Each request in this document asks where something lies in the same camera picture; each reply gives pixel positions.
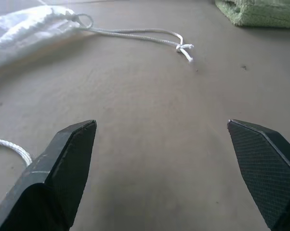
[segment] textured gripper pad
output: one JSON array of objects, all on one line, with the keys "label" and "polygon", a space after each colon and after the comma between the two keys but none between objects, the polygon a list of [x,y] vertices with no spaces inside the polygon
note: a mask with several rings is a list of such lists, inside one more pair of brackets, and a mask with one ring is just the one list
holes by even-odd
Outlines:
[{"label": "textured gripper pad", "polygon": [[276,131],[230,120],[241,175],[271,230],[290,231],[290,144]]}]

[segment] white cord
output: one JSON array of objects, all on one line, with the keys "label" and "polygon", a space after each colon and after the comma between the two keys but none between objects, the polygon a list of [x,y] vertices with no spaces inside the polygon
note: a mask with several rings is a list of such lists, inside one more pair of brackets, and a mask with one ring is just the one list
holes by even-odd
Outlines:
[{"label": "white cord", "polygon": [[[86,26],[84,23],[81,22],[80,16],[86,16],[90,20],[90,24]],[[147,40],[157,43],[164,43],[170,46],[174,46],[176,48],[177,52],[181,52],[184,54],[184,56],[187,58],[189,62],[193,61],[193,58],[188,54],[188,52],[185,50],[186,48],[192,49],[192,44],[184,44],[184,39],[180,34],[177,34],[172,31],[164,30],[164,29],[155,29],[155,28],[147,28],[147,29],[120,29],[120,30],[105,30],[102,28],[95,28],[93,27],[93,19],[88,14],[80,13],[72,16],[72,21],[78,22],[82,27],[80,27],[81,30],[91,31],[95,33],[99,33],[102,35],[107,36],[115,36],[115,37],[123,37],[128,39],[140,39],[140,40]],[[164,39],[158,39],[158,38],[152,38],[148,36],[141,36],[141,35],[131,35],[130,33],[146,33],[146,32],[155,32],[155,33],[165,33],[170,34],[178,37],[180,39],[180,43],[168,41]]]},{"label": "white cord", "polygon": [[27,151],[25,151],[23,148],[21,148],[19,145],[0,139],[0,146],[5,146],[7,148],[14,150],[16,153],[18,153],[22,157],[22,159],[25,161],[26,167],[29,166],[33,162],[30,154]]}]

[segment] brown floor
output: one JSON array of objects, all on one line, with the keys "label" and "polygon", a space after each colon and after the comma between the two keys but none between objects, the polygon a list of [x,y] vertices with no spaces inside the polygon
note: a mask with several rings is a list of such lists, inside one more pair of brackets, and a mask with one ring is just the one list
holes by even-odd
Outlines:
[{"label": "brown floor", "polygon": [[[290,30],[234,27],[201,0],[66,6],[105,28],[176,31],[195,45],[196,60],[189,65],[169,46],[92,36],[0,79],[0,138],[34,156],[58,130],[98,122],[71,230],[268,230],[226,123],[259,123],[290,141]],[[5,153],[0,200],[23,170]]]}]

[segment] rope knot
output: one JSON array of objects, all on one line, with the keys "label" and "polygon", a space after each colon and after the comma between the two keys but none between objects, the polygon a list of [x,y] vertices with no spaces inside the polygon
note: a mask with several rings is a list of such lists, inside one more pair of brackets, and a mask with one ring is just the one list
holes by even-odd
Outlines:
[{"label": "rope knot", "polygon": [[182,53],[184,54],[184,56],[187,58],[187,60],[190,62],[193,61],[193,58],[188,54],[188,52],[185,50],[185,48],[188,48],[188,49],[192,49],[194,46],[192,44],[179,44],[176,46],[176,51],[178,53]]}]

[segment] green towel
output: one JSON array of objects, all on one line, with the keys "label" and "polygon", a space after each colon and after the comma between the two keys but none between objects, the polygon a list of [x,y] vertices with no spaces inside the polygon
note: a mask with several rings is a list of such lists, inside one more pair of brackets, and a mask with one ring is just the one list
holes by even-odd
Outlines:
[{"label": "green towel", "polygon": [[236,26],[290,28],[290,0],[216,0],[216,5]]}]

